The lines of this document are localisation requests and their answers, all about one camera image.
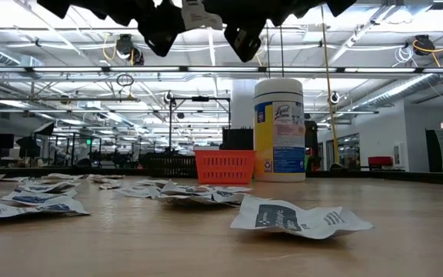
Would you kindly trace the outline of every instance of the ceiling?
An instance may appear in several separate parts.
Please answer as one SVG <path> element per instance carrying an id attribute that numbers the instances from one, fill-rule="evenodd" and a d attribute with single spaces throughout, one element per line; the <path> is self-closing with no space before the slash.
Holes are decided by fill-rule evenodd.
<path id="1" fill-rule="evenodd" d="M 443 48 L 443 10 L 428 10 L 428 2 L 422 5 L 402 6 L 387 9 L 388 16 L 378 21 L 377 25 L 369 26 L 371 17 L 377 15 L 381 8 L 380 1 L 367 1 L 350 7 L 337 18 L 332 17 L 325 8 L 325 21 L 328 25 L 326 40 L 329 45 L 328 56 L 334 67 L 405 67 L 412 66 L 414 61 L 418 66 L 433 66 L 431 55 L 408 57 L 408 62 L 400 62 L 398 52 L 405 42 L 411 43 L 415 35 L 429 35 L 437 48 Z M 110 18 L 100 20 L 90 11 L 72 7 L 65 19 L 60 19 L 39 6 L 35 1 L 28 1 L 33 13 L 25 10 L 15 1 L 0 0 L 0 48 L 9 55 L 28 55 L 41 61 L 45 66 L 129 66 L 128 62 L 115 55 L 114 41 L 120 34 L 131 34 L 135 46 L 142 51 L 145 66 L 169 65 L 199 65 L 199 66 L 324 66 L 325 51 L 319 46 L 322 40 L 321 10 L 319 7 L 310 10 L 303 18 L 291 16 L 282 28 L 275 28 L 268 24 L 261 33 L 261 40 L 265 44 L 261 51 L 248 63 L 240 62 L 237 55 L 228 45 L 222 31 L 208 28 L 198 28 L 180 34 L 168 55 L 164 58 L 155 55 L 146 46 L 144 39 L 137 31 L 137 23 L 133 20 L 127 27 L 114 23 Z M 348 43 L 345 51 L 338 49 L 347 40 L 355 35 L 354 42 Z M 443 52 L 438 53 L 442 59 Z M 74 75 L 77 78 L 94 78 L 100 82 L 71 82 L 66 81 L 66 75 L 46 75 L 62 78 L 59 82 L 43 82 L 34 80 L 32 91 L 31 82 L 23 82 L 0 75 L 0 82 L 13 87 L 16 93 L 9 97 L 22 96 L 30 92 L 38 92 L 39 97 L 61 97 L 70 95 L 81 98 L 118 98 L 122 87 L 115 81 L 118 74 Z M 303 84 L 304 105 L 306 110 L 326 110 L 327 108 L 327 80 L 317 78 L 298 78 Z M 367 97 L 378 88 L 393 82 L 396 77 L 376 76 L 377 78 L 331 78 L 331 90 L 346 96 L 343 102 L 358 101 Z M 175 97 L 190 97 L 193 95 L 208 95 L 230 97 L 232 82 L 235 75 L 189 75 L 185 73 L 171 73 L 162 75 L 161 82 L 158 75 L 141 73 L 135 76 L 136 81 L 131 87 L 124 88 L 120 97 L 133 95 L 137 102 L 100 101 L 95 103 L 101 108 L 116 110 L 152 110 L 164 109 L 163 97 L 171 92 Z M 434 92 L 422 92 L 419 97 L 431 95 Z M 28 105 L 47 105 L 49 108 L 80 109 L 86 106 L 83 102 L 72 102 L 62 105 L 56 102 L 28 103 Z M 184 109 L 207 109 L 223 111 L 221 104 L 216 102 L 186 102 Z M 137 126 L 167 127 L 162 116 L 153 114 L 125 113 L 123 119 Z M 108 122 L 108 119 L 97 118 L 96 115 L 80 114 L 88 125 L 123 126 L 123 122 Z M 227 122 L 226 113 L 185 115 L 184 119 L 175 119 L 179 127 L 187 127 L 179 122 Z M 187 136 L 194 140 L 218 140 L 219 130 L 199 129 L 198 134 L 189 132 Z M 179 137 L 185 137 L 184 131 L 178 132 Z"/>

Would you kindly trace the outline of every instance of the red object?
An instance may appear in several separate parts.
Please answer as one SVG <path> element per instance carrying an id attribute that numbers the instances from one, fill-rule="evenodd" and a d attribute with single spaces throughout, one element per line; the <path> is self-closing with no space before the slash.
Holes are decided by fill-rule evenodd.
<path id="1" fill-rule="evenodd" d="M 248 184 L 254 171 L 253 150 L 195 150 L 201 184 Z"/>
<path id="2" fill-rule="evenodd" d="M 392 157 L 368 157 L 368 166 L 371 165 L 392 166 Z"/>

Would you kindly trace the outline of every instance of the wooden table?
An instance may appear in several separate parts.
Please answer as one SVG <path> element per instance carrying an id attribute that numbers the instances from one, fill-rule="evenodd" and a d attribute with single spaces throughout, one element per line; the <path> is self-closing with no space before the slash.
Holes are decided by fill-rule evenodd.
<path id="1" fill-rule="evenodd" d="M 0 183 L 0 198 L 14 186 Z M 303 208 L 343 205 L 375 229 L 324 241 L 232 230 L 237 208 L 174 209 L 84 182 L 75 198 L 90 216 L 0 222 L 0 276 L 443 276 L 443 185 L 253 186 Z"/>

